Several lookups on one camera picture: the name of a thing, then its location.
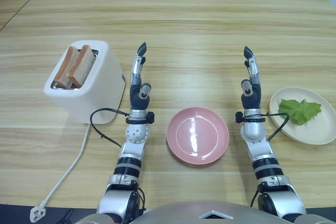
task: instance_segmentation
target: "wooden table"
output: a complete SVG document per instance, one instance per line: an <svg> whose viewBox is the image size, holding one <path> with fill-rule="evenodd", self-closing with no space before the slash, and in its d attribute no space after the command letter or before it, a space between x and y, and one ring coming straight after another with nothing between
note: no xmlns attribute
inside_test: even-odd
<svg viewBox="0 0 336 224"><path fill-rule="evenodd" d="M70 43L94 39L110 44L127 76L138 46L148 46L142 77L152 85L156 121L140 176L147 207L197 199L249 204L256 179L235 123L248 77L244 46L258 59L264 111L287 86L315 91L335 107L335 21L327 0L30 0L0 32L0 203L40 204L77 156L86 126L43 86ZM216 111L229 127L228 150L206 167L179 162L166 145L170 119L190 106ZM121 110L128 109L127 85ZM118 115L100 128L122 143L126 126ZM269 121L266 128L275 130ZM335 141L311 146L278 134L272 145L306 207L335 206ZM118 153L91 132L49 205L96 208Z"/></svg>
<svg viewBox="0 0 336 224"><path fill-rule="evenodd" d="M29 0L0 0L0 30Z"/></svg>

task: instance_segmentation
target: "black cable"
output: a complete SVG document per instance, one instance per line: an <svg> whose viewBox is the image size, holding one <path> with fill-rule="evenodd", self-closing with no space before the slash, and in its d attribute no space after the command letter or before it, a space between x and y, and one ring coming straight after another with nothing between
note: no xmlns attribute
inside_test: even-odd
<svg viewBox="0 0 336 224"><path fill-rule="evenodd" d="M286 125L286 123L287 123L288 120L289 120L289 114L288 114L288 113L277 113L277 114L272 114L272 116L276 116L276 115L285 115L286 118L285 118L285 120L283 121L283 123L280 125L280 127L278 127L277 130L274 131L273 134L267 138L267 141L271 141L271 139L272 139L276 134L278 134L278 133L282 130L282 128Z"/></svg>
<svg viewBox="0 0 336 224"><path fill-rule="evenodd" d="M143 198L142 198L141 194L139 194L139 197L140 197L140 199L141 199L141 202L142 202L142 209L143 209Z"/></svg>
<svg viewBox="0 0 336 224"><path fill-rule="evenodd" d="M254 196L253 196L253 198L252 198L250 207L253 207L253 203L254 203L254 200L256 199L257 195L258 195L258 190L256 190L256 193L254 194Z"/></svg>
<svg viewBox="0 0 336 224"><path fill-rule="evenodd" d="M73 208L69 208L65 215L58 221L56 222L55 224L71 224L71 221L68 220L70 218L70 216L72 215L73 213Z"/></svg>
<svg viewBox="0 0 336 224"><path fill-rule="evenodd" d="M269 136L267 138L267 141L271 141L271 139L276 135L278 134L282 128L286 125L286 123L288 122L289 120L289 114L288 113L276 113L276 114L270 114L270 113L267 113L267 114L253 114L253 115L246 115L246 116L243 116L243 118L248 118L250 116L277 116L277 115L284 115L286 116L285 120L283 121L283 123L280 125L280 127L278 127L273 133L271 136Z"/></svg>
<svg viewBox="0 0 336 224"><path fill-rule="evenodd" d="M101 131L99 131L99 130L96 128L96 126L93 124L93 122L92 122L93 115L96 114L96 113L99 112L99 111L111 111L111 112L114 112L114 113L117 113L117 114L122 114L122 115L124 115L124 116L129 116L129 114L128 114L128 113L125 113L125 112L122 112L122 111L120 111L120 110L115 110L115 109L111 109L111 108L101 108L101 109L98 109L98 110L96 110L96 111L93 111L93 112L91 113L91 115L90 115L90 123L91 123L92 127L94 128L94 130L100 135L100 137L101 137L101 138L105 138L105 139L107 139L108 141L112 142L113 144L116 144L117 146L119 146L119 147L121 148L121 145L120 145L118 142L114 141L112 138L110 138L110 137L106 136L105 134L103 134L103 133L102 133Z"/></svg>
<svg viewBox="0 0 336 224"><path fill-rule="evenodd" d="M146 201L146 197L145 197L145 193L143 192L143 190L139 187L138 190L142 193L143 196L143 202L142 202L142 210L145 209L145 201Z"/></svg>

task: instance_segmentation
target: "bread slice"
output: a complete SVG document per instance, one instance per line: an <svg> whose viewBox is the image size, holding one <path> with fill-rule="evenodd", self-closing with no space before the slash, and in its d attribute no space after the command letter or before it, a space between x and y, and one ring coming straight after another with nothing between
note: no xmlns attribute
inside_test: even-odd
<svg viewBox="0 0 336 224"><path fill-rule="evenodd" d="M55 75L54 81L58 86L64 89L70 89L72 81L67 77L67 73L75 63L79 52L76 47L70 46L68 48L67 54L65 55L62 65L58 69L57 74Z"/></svg>
<svg viewBox="0 0 336 224"><path fill-rule="evenodd" d="M95 62L93 52L88 45L84 45L77 57L75 64L70 68L67 77L75 84L77 88L81 88L88 76L93 63Z"/></svg>

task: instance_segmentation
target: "beige plate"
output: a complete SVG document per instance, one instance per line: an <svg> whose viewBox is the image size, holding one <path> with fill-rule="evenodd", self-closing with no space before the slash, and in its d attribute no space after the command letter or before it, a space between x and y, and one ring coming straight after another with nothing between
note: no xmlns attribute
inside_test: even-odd
<svg viewBox="0 0 336 224"><path fill-rule="evenodd" d="M289 121L282 132L300 143L305 144L328 144L336 138L336 111L321 96L307 89L289 87L275 92L269 104L270 113L278 113L281 99L294 99L301 102L306 99L307 102L316 102L321 104L321 112L314 116L304 125L298 126ZM283 118L280 116L271 116L273 122L279 127Z"/></svg>

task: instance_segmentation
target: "lettuce leaf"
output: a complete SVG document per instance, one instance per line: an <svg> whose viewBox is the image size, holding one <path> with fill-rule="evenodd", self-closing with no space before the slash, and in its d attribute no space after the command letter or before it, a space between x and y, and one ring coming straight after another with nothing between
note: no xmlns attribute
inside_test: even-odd
<svg viewBox="0 0 336 224"><path fill-rule="evenodd" d="M303 100L284 100L281 99L279 113L289 114L289 120L296 125L303 125L321 112L321 105L315 102Z"/></svg>

